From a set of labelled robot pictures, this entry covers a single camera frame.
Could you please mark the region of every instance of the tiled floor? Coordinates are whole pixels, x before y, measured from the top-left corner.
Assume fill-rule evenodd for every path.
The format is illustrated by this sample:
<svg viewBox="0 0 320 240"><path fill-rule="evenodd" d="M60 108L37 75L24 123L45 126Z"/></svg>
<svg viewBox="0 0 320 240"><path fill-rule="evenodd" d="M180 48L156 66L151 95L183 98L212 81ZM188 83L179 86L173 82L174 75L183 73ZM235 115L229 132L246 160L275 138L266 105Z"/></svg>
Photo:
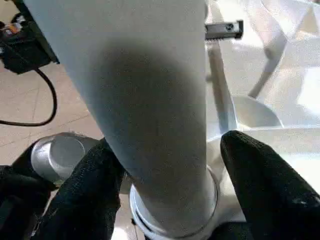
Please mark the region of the tiled floor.
<svg viewBox="0 0 320 240"><path fill-rule="evenodd" d="M74 88L63 66L41 68L52 80L58 97L57 116L43 127L27 128L0 125L0 165L11 164L33 141L61 132L76 132L95 139L103 137L86 105ZM16 75L0 66L0 119L40 122L52 110L47 85L35 72ZM120 195L112 240L143 240L143 234L131 222L127 195Z"/></svg>

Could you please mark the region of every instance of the white plastic base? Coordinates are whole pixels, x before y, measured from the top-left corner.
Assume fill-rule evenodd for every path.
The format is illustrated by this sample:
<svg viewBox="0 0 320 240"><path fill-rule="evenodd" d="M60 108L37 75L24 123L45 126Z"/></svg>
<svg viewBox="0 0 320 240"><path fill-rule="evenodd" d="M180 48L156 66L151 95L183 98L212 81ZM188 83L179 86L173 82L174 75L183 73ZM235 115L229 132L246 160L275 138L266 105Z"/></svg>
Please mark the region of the white plastic base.
<svg viewBox="0 0 320 240"><path fill-rule="evenodd" d="M214 194L214 207L216 207L217 202L218 202L218 190L217 190L217 186L216 186L216 179L215 179L213 172L211 171L211 168L210 167L207 167L207 168L208 168L209 172L211 173L212 181L214 184L214 193L213 193ZM164 232L164 230L158 229L156 227L154 227L154 229L153 229L153 225L146 222L146 219L143 216L140 216L140 213L139 213L138 207L137 207L137 202L136 202L137 194L138 194L138 192L137 192L135 186L132 185L131 189L130 189L130 197L129 197L130 208L131 208L132 216L133 216L135 223L139 226L139 228L142 230L144 235L147 236L151 240L176 240L177 239L176 237L161 235L159 232ZM214 217L214 214L215 214L215 211L213 211L211 218L209 219L207 224L202 227L202 229L200 231L195 232L194 234L191 234L191 235L187 235L185 237L179 237L179 240L205 240L205 239L208 239L211 236L213 229L215 228L215 226L217 224L217 220Z"/></svg>

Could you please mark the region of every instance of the black wire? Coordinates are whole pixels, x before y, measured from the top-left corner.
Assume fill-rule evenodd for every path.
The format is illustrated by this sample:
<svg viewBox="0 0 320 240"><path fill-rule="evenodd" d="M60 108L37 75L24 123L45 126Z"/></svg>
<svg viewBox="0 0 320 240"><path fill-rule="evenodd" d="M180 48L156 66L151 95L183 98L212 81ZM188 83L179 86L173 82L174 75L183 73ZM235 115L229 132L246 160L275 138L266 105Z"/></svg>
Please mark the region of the black wire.
<svg viewBox="0 0 320 240"><path fill-rule="evenodd" d="M49 80L47 75L44 74L39 68L34 67L28 60L26 60L23 56L21 56L18 52L16 52L11 46L9 46L6 42L3 40L0 40L0 43L3 44L7 49L9 49L11 52L13 52L17 57L19 57L25 64L31 66L33 70L42 77L42 79L46 82L48 85L51 95L52 95L52 101L53 101L53 107L52 107L52 112L50 117L42 122L15 122L15 121L5 121L5 120L0 120L0 124L4 125L10 125L10 126L19 126L19 127L41 127L44 125L47 125L50 123L56 116L57 114L57 109L58 109L58 101L57 101L57 93L55 90L54 85L52 82Z"/></svg>

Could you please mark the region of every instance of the white pole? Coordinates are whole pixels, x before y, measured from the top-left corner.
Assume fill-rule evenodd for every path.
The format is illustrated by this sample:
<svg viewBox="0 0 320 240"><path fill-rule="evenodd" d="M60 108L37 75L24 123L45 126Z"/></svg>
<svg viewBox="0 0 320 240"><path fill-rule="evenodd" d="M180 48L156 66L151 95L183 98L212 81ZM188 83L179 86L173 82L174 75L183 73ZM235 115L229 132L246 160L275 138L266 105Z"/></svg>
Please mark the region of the white pole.
<svg viewBox="0 0 320 240"><path fill-rule="evenodd" d="M132 176L141 218L172 238L203 228L215 207L204 2L24 2Z"/></svg>

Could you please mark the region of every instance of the silver metal cylinder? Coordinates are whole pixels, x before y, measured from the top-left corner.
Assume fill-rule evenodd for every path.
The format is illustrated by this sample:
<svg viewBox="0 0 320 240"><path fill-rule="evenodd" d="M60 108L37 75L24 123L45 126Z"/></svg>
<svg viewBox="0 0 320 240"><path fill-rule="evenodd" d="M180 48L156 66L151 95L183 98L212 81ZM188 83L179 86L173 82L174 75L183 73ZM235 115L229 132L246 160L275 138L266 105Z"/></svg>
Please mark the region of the silver metal cylinder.
<svg viewBox="0 0 320 240"><path fill-rule="evenodd" d="M43 137L32 148L32 168L42 178L60 185L71 176L77 164L98 142L72 132Z"/></svg>
<svg viewBox="0 0 320 240"><path fill-rule="evenodd" d="M215 208L206 168L204 2L25 0L137 190L154 232Z"/></svg>

